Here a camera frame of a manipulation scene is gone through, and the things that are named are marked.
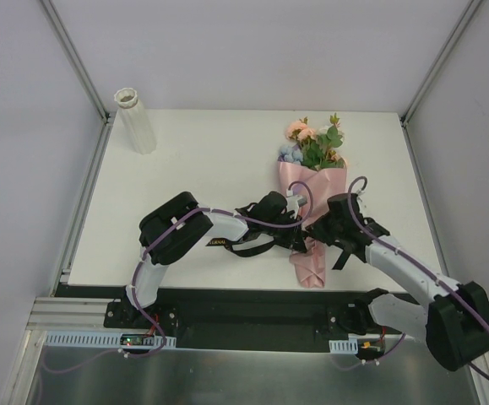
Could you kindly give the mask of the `black ribbon gold lettering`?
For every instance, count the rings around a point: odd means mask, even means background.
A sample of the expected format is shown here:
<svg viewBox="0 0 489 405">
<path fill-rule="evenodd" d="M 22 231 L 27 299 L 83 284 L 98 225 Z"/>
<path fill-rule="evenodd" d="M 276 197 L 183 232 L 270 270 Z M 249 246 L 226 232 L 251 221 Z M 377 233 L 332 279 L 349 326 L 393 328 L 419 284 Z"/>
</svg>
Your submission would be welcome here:
<svg viewBox="0 0 489 405">
<path fill-rule="evenodd" d="M 249 257 L 255 257 L 258 255 L 261 255 L 265 253 L 266 251 L 270 250 L 274 246 L 280 246 L 284 247 L 285 249 L 290 249 L 289 247 L 281 246 L 279 244 L 276 244 L 277 240 L 271 240 L 265 243 L 260 243 L 260 244 L 254 244 L 252 243 L 250 246 L 249 244 L 246 243 L 237 243 L 237 242 L 232 242 L 224 238 L 213 238 L 207 243 L 207 247 L 224 247 L 227 251 L 229 251 L 232 254 L 237 255 L 238 257 L 243 257 L 243 258 L 249 258 Z M 345 266 L 345 264 L 348 262 L 350 257 L 349 253 L 342 253 L 340 254 L 339 258 L 337 259 L 336 263 L 332 267 L 333 270 L 342 270 Z"/>
</svg>

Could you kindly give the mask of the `pink flower bouquet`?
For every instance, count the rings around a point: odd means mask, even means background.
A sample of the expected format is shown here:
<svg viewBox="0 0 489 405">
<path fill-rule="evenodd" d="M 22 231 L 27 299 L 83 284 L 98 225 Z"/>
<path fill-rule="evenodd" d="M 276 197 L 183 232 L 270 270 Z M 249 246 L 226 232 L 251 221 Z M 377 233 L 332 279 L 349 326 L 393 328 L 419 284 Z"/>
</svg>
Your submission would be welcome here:
<svg viewBox="0 0 489 405">
<path fill-rule="evenodd" d="M 346 160 L 340 155 L 345 135 L 340 129 L 337 114 L 329 123 L 315 129 L 306 117 L 292 122 L 285 130 L 289 143 L 280 148 L 278 171 L 283 189 L 312 197 L 313 203 L 301 208 L 299 214 L 307 217 L 307 227 L 327 213 L 327 200 L 345 191 Z M 290 263 L 294 266 L 298 283 L 307 289 L 322 288 L 326 280 L 325 245 L 310 236 L 304 238 L 305 252 L 293 251 Z"/>
</svg>

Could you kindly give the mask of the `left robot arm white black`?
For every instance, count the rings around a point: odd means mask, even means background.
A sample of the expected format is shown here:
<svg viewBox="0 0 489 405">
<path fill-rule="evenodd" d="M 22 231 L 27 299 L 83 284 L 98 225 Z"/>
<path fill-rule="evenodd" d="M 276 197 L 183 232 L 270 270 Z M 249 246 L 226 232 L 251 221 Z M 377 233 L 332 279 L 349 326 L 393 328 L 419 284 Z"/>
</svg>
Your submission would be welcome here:
<svg viewBox="0 0 489 405">
<path fill-rule="evenodd" d="M 126 287 L 128 303 L 122 316 L 132 327 L 146 327 L 152 318 L 158 289 L 168 267 L 182 259 L 202 239 L 243 258 L 274 246 L 306 252 L 300 209 L 308 197 L 288 190 L 270 192 L 259 202 L 234 211 L 201 206 L 191 192 L 182 192 L 139 223 L 141 256 Z"/>
</svg>

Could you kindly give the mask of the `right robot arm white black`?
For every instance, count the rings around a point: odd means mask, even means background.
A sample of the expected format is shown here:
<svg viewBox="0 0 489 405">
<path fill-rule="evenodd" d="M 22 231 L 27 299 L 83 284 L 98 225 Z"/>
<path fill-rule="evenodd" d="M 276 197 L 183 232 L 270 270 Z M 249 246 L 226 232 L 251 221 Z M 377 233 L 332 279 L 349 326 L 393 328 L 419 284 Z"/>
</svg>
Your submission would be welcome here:
<svg viewBox="0 0 489 405">
<path fill-rule="evenodd" d="M 489 300 L 478 283 L 462 284 L 428 269 L 381 224 L 361 214 L 355 194 L 331 197 L 328 207 L 306 232 L 342 250 L 334 269 L 357 257 L 389 276 L 412 298 L 402 300 L 380 288 L 362 294 L 339 315 L 343 330 L 364 335 L 379 327 L 392 328 L 423 341 L 433 358 L 450 371 L 489 352 Z"/>
</svg>

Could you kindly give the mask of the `white ribbed vase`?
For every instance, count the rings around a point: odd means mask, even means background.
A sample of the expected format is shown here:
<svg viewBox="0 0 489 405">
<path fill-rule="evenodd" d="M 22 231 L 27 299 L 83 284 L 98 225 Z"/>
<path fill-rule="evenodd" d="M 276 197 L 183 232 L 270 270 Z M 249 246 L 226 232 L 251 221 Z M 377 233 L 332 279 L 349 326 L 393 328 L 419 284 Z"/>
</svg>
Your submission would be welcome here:
<svg viewBox="0 0 489 405">
<path fill-rule="evenodd" d="M 154 152 L 157 146 L 155 132 L 138 92 L 133 88 L 119 89 L 114 100 L 135 151 L 142 155 Z"/>
</svg>

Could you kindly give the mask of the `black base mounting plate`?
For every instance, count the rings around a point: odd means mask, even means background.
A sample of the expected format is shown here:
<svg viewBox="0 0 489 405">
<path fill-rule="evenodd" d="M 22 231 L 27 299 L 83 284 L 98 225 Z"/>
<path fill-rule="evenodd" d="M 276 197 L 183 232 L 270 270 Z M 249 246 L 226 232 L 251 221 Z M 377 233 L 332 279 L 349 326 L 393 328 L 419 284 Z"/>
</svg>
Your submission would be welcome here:
<svg viewBox="0 0 489 405">
<path fill-rule="evenodd" d="M 106 307 L 106 328 L 148 329 L 157 321 L 178 348 L 326 353 L 349 334 L 339 315 L 358 292 L 162 288 L 137 310 L 130 299 Z"/>
</svg>

